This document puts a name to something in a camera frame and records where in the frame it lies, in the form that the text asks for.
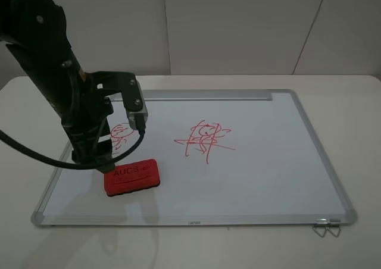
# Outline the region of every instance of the black cable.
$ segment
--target black cable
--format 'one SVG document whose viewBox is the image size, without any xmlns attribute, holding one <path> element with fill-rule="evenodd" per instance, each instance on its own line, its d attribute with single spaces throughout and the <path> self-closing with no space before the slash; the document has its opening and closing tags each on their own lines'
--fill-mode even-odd
<svg viewBox="0 0 381 269">
<path fill-rule="evenodd" d="M 46 157 L 18 143 L 16 140 L 6 135 L 2 130 L 0 130 L 0 140 L 3 141 L 8 146 L 12 147 L 13 149 L 27 155 L 28 157 L 31 157 L 33 159 L 36 159 L 40 162 L 43 162 L 45 164 L 48 164 L 54 167 L 71 169 L 71 170 L 92 170 L 92 169 L 100 168 L 109 164 L 115 164 L 116 162 L 119 162 L 123 158 L 130 155 L 142 143 L 145 131 L 141 130 L 139 131 L 139 134 L 140 134 L 139 139 L 135 142 L 135 144 L 132 145 L 130 149 L 128 149 L 126 152 L 119 155 L 118 157 L 115 157 L 105 162 L 99 162 L 94 164 L 83 164 L 83 165 L 66 163 L 66 162 L 62 162 L 59 160 L 54 160 L 52 158 Z"/>
</svg>

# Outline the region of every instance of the white wall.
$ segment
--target white wall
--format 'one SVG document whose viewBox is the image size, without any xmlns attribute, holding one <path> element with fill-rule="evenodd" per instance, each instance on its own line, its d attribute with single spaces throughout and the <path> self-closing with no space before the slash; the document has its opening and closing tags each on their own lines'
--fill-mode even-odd
<svg viewBox="0 0 381 269">
<path fill-rule="evenodd" d="M 381 0 L 54 1 L 85 71 L 381 74 Z M 0 88 L 22 74 L 0 43 Z"/>
<path fill-rule="evenodd" d="M 381 74 L 381 0 L 324 0 L 296 74 Z"/>
<path fill-rule="evenodd" d="M 84 71 L 170 74 L 164 0 L 54 0 Z M 2 81 L 23 74 L 0 46 Z"/>
<path fill-rule="evenodd" d="M 172 74 L 292 74 L 321 0 L 165 0 Z"/>
</svg>

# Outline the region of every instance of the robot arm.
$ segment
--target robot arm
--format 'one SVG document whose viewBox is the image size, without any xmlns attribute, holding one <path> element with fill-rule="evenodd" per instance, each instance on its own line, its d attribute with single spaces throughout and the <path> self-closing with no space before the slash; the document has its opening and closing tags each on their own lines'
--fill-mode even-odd
<svg viewBox="0 0 381 269">
<path fill-rule="evenodd" d="M 144 134 L 148 113 L 135 75 L 84 73 L 66 37 L 64 11 L 53 0 L 0 0 L 0 40 L 61 117 L 76 164 L 114 168 L 111 140 L 99 142 L 110 134 L 112 94 L 121 92 L 131 127 Z"/>
</svg>

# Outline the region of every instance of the red scribble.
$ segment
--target red scribble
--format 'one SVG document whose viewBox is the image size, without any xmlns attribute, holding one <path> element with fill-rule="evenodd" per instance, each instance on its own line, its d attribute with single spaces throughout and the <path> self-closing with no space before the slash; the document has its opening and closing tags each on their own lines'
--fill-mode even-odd
<svg viewBox="0 0 381 269">
<path fill-rule="evenodd" d="M 185 147 L 185 157 L 189 156 L 189 145 L 195 145 L 198 151 L 202 154 L 207 154 L 207 164 L 209 164 L 209 154 L 212 146 L 217 146 L 229 150 L 235 150 L 230 147 L 222 146 L 217 144 L 217 139 L 225 136 L 226 133 L 230 132 L 230 129 L 222 129 L 219 123 L 205 124 L 205 120 L 200 121 L 196 126 L 193 126 L 188 139 L 176 139 L 175 142 L 186 145 Z"/>
<path fill-rule="evenodd" d="M 111 143 L 113 144 L 113 154 L 118 154 L 118 150 L 127 143 L 126 137 L 134 133 L 128 123 L 121 123 L 111 129 Z"/>
</svg>

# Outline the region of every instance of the whiteboard frame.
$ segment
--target whiteboard frame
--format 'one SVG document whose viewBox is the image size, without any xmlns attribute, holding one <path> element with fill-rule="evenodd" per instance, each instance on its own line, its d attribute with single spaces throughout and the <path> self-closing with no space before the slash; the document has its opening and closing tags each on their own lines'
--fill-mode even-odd
<svg viewBox="0 0 381 269">
<path fill-rule="evenodd" d="M 357 220 L 357 213 L 353 208 L 348 195 L 346 194 L 339 177 L 330 162 L 327 153 L 325 152 L 323 145 L 317 137 L 315 130 L 309 120 L 306 112 L 303 109 L 298 96 L 293 90 L 290 89 L 271 89 L 271 90 L 146 90 L 143 91 L 143 96 L 146 101 L 215 101 L 215 100 L 272 100 L 272 93 L 288 93 L 291 95 L 293 102 L 304 122 L 308 133 L 311 136 L 314 146 L 324 164 L 327 174 L 330 177 L 333 187 L 335 188 L 339 199 L 345 209 L 344 215 L 264 215 L 245 217 L 242 216 L 242 221 L 237 223 L 236 221 L 229 221 L 228 218 L 222 218 L 220 220 L 215 219 L 211 222 L 193 223 L 184 222 L 179 220 L 178 222 L 161 222 L 156 221 L 150 226 L 233 226 L 233 225 L 296 225 L 296 224 L 316 224 L 317 219 L 333 219 L 339 218 L 343 225 L 353 224 Z M 120 95 L 112 97 L 112 101 L 121 101 Z M 60 157 L 60 161 L 66 161 L 71 153 L 72 147 L 70 142 L 66 145 L 63 154 Z M 146 224 L 135 224 L 134 221 L 126 221 L 122 218 L 97 218 L 97 217 L 82 217 L 81 219 L 75 217 L 66 218 L 53 218 L 49 219 L 43 215 L 43 212 L 48 204 L 48 201 L 53 193 L 54 187 L 60 177 L 62 168 L 55 168 L 51 178 L 46 185 L 45 190 L 36 206 L 35 211 L 31 216 L 31 222 L 38 227 L 51 227 L 51 226 L 147 226 Z"/>
</svg>

